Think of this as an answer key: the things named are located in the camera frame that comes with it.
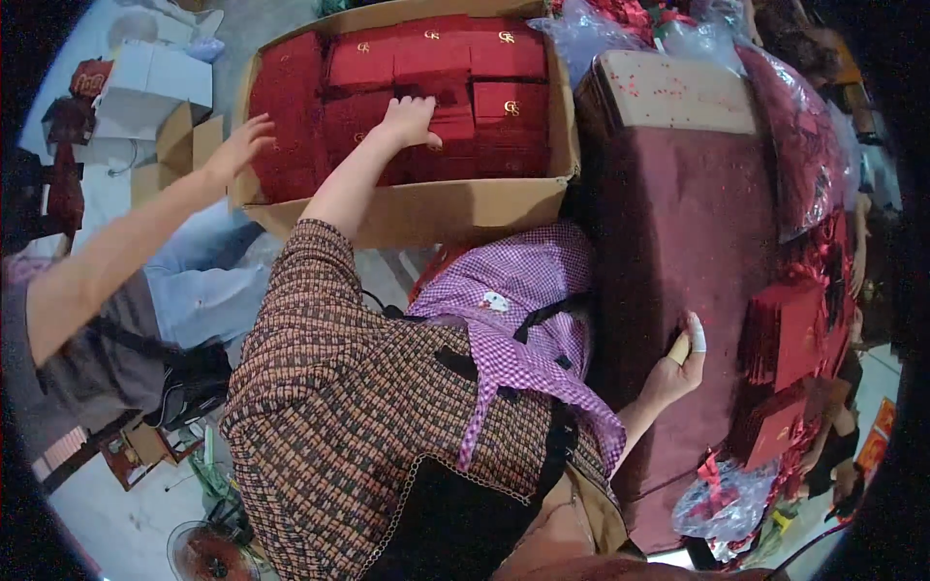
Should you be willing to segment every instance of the stack of red boxes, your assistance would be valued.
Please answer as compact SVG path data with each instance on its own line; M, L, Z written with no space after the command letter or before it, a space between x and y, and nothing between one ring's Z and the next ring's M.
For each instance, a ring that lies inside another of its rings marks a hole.
M406 95L436 97L430 130L443 146L404 150L379 185L546 176L546 53L541 34L519 20L453 15L345 33L330 39L325 63L318 36L305 33L261 61L249 113L270 112L277 123L277 150L255 163L270 203L310 197L390 99ZM296 176L306 180L299 190L289 182Z

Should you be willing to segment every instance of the chain trim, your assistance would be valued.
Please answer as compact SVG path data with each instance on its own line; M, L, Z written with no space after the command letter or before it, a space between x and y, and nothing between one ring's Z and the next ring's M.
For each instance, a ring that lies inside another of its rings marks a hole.
M404 482L404 490L401 491L401 497L397 503L397 510L395 510L394 513L391 515L391 523L388 524L387 532L385 532L384 537L381 538L380 542L378 543L378 546L375 547L375 550L373 550L371 554L368 555L368 558L365 559L365 565L362 567L362 571L355 577L356 579L361 579L362 577L365 576L366 573L368 573L368 570L371 569L371 567L378 561L378 559L380 559L381 554L384 553L384 549L388 547L388 544L391 542L391 539L393 538L394 533L397 532L397 526L400 524L401 517L404 514L404 506L406 505L407 499L410 497L410 491L413 489L413 484L417 480L417 471L419 470L419 465L423 462L425 458L431 458L435 460L436 462L439 462L444 467L455 472L456 474L458 474L459 476L461 476L462 478L464 478L465 480L469 482L473 482L483 488L489 488L491 490L507 495L525 507L528 507L530 504L529 496L518 495L517 493L515 493L513 490L510 490L509 488L500 486L498 484L494 484L492 482L488 482L482 478L478 478L477 476L470 474L469 472L463 472L462 470L457 469L454 464L450 462L446 462L445 460L443 460L442 458L434 454L430 454L430 453L420 454L414 459L413 464L410 466L410 471L407 473L407 479L406 479L406 482Z

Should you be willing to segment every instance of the open cardboard box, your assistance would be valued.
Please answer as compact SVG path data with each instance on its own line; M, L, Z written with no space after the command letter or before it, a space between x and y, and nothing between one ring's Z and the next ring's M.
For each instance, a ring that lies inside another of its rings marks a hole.
M181 103L158 129L157 162L132 169L132 207L145 204L177 179L203 167L222 143L222 116L194 126L191 103Z
M533 18L546 16L546 8L541 1L526 0L394 0L320 19L271 41L246 64L232 126L241 125L248 117L248 99L261 66L260 56L269 47L307 31L330 37L451 14ZM568 73L548 39L546 55L550 89L548 177L463 179L376 188L355 241L356 247L484 243L556 220L568 180L579 173L580 165L575 104ZM242 206L265 230L285 239L308 201L265 204L259 179L248 168L233 184L230 202Z

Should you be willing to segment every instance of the plastic bag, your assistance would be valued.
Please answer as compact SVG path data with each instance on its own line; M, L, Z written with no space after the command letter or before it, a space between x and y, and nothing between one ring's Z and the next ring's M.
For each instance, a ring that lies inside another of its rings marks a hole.
M213 61L218 59L225 49L226 45L223 44L223 41L210 37L198 38L187 47L185 52L189 57L213 64Z
M572 89L588 72L594 57L606 50L655 51L635 33L599 16L584 0L565 0L561 19L532 19L526 24L552 39L555 52L568 65Z
M691 0L690 14L698 22L712 22L729 28L736 37L750 37L743 0Z
M739 541L755 529L765 513L765 500L778 475L778 460L772 460L751 472L742 470L734 460L718 465L720 489L711 495L711 485L698 478L671 512L671 527L676 533L700 538L715 538L717 542ZM715 503L728 501L713 511Z
M662 26L665 52L678 59L706 60L739 76L746 76L743 62L733 47L733 34L717 22L702 22L697 27L674 20Z
M842 201L846 211L852 212L856 209L856 194L862 181L862 149L859 147L856 128L853 127L852 120L844 115L833 101L827 103L827 108L830 109L830 119L833 122L836 140L844 155L841 160L843 162L841 168L844 183L843 198L837 199L836 204Z
M752 45L737 45L775 141L778 239L816 226L843 200L846 157L830 109L792 67Z

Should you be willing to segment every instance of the maroon cloth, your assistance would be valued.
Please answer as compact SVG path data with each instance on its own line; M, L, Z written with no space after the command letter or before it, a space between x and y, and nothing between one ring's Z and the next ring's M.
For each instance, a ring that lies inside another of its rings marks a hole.
M659 416L613 481L631 538L651 553L680 546L672 509L730 430L745 309L769 284L777 233L759 137L632 127L604 154L592 386L614 410L630 402L685 309L708 338L704 383Z

